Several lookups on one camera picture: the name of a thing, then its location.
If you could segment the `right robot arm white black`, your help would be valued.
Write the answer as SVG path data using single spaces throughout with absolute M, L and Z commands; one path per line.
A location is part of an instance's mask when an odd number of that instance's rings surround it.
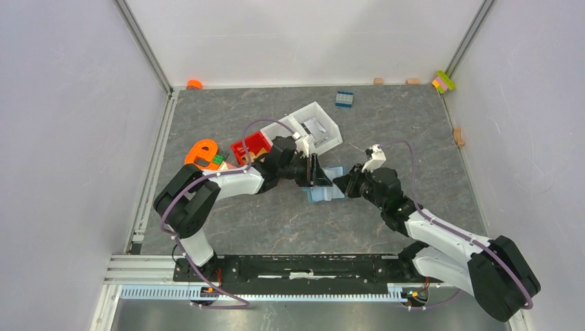
M 453 285 L 501 322 L 533 307 L 542 287 L 513 240 L 479 236 L 436 217 L 404 194 L 394 169 L 369 172 L 357 164 L 333 183 L 348 198 L 372 203 L 391 230 L 414 239 L 399 254 L 403 279 L 429 277 Z

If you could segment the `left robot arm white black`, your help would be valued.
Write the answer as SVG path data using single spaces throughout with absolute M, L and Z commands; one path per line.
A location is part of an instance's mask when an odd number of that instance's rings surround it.
M 265 193 L 282 179 L 302 188 L 333 186 L 317 154 L 303 142 L 298 134 L 275 137 L 267 153 L 232 170 L 203 171 L 194 164 L 184 165 L 159 193 L 153 208 L 161 217 L 160 228 L 177 242 L 198 280 L 208 281 L 217 271 L 215 252 L 202 229 L 217 201 Z

